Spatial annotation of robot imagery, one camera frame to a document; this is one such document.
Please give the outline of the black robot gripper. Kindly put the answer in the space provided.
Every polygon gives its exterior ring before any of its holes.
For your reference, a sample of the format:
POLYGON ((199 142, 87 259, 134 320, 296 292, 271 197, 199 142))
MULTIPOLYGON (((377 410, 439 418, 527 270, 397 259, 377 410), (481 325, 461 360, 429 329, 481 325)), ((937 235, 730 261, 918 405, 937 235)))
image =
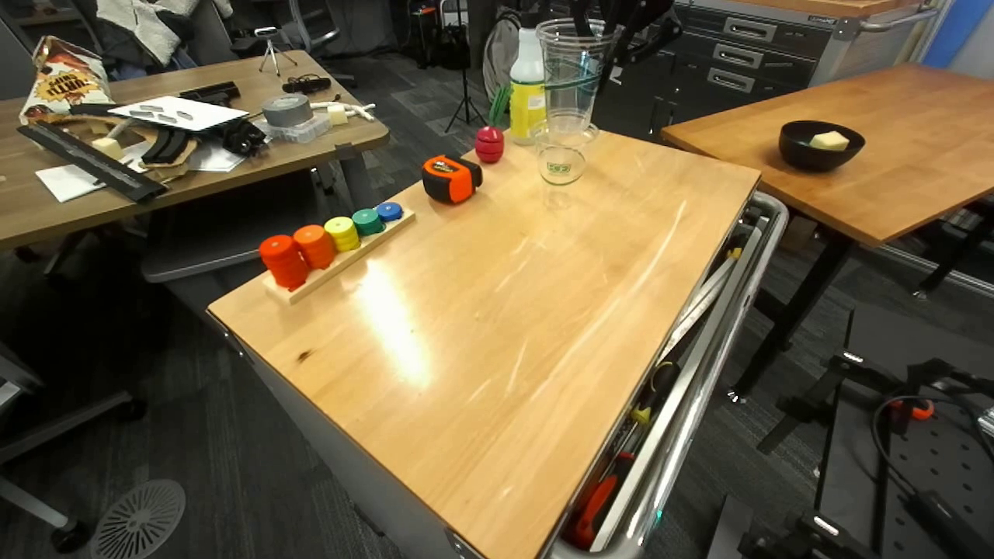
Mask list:
POLYGON ((602 39, 611 58, 649 58, 685 33, 677 0, 570 0, 580 39, 602 39))

